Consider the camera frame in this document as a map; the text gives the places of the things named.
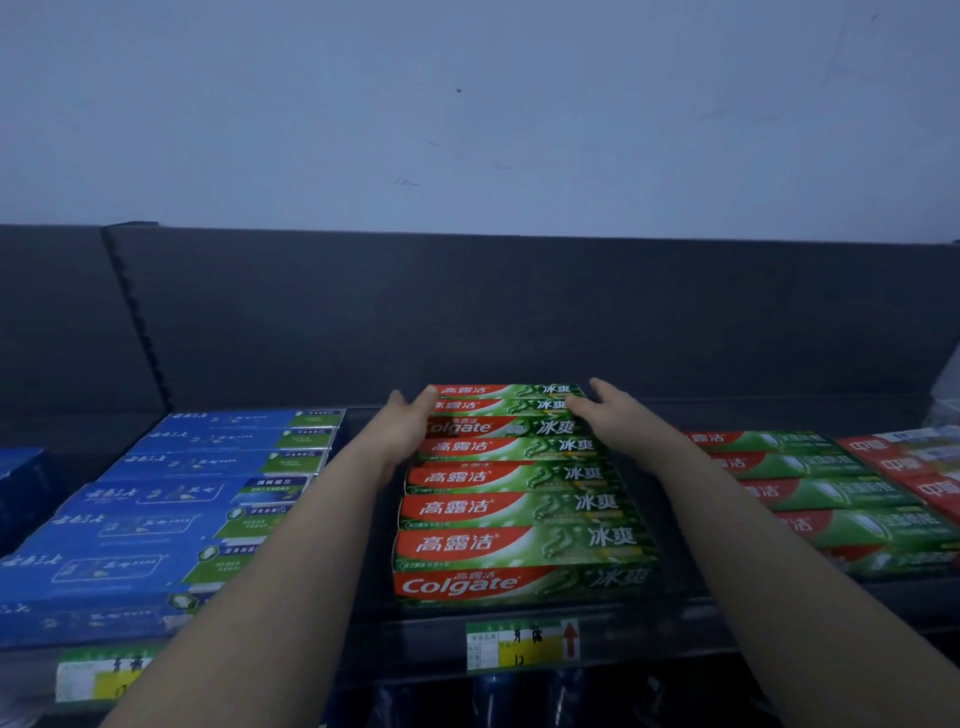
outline price tag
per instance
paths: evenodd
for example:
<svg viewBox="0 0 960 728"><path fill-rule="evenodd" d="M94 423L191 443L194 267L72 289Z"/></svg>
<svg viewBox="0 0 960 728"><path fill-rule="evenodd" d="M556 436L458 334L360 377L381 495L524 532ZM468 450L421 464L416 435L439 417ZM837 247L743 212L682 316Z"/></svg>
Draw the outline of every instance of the price tag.
<svg viewBox="0 0 960 728"><path fill-rule="evenodd" d="M66 650L57 665L57 702L119 700L159 651L157 644Z"/></svg>
<svg viewBox="0 0 960 728"><path fill-rule="evenodd" d="M557 665L580 659L576 619L518 619L467 625L467 671Z"/></svg>

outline white wall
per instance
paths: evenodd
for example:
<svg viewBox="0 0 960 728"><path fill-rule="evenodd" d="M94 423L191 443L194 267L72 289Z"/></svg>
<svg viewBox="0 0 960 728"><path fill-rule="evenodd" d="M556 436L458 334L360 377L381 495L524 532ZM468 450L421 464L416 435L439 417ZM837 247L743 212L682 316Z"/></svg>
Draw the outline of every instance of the white wall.
<svg viewBox="0 0 960 728"><path fill-rule="evenodd" d="M949 240L958 27L956 0L7 0L0 221Z"/></svg>

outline hand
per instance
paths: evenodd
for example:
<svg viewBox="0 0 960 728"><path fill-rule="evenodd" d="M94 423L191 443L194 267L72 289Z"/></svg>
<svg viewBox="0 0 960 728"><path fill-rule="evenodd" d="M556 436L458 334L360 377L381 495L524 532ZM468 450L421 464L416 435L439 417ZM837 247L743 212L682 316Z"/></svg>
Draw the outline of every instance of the hand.
<svg viewBox="0 0 960 728"><path fill-rule="evenodd" d="M394 468L410 457L426 435L426 419L437 405L437 388L429 386L407 404L395 389L386 405L367 423L350 446L378 460L383 470L380 486L386 485Z"/></svg>
<svg viewBox="0 0 960 728"><path fill-rule="evenodd" d="M590 386L599 402L567 397L567 408L584 418L604 445L630 455L645 470L654 471L662 458L689 445L681 432L626 392L596 377Z"/></svg>

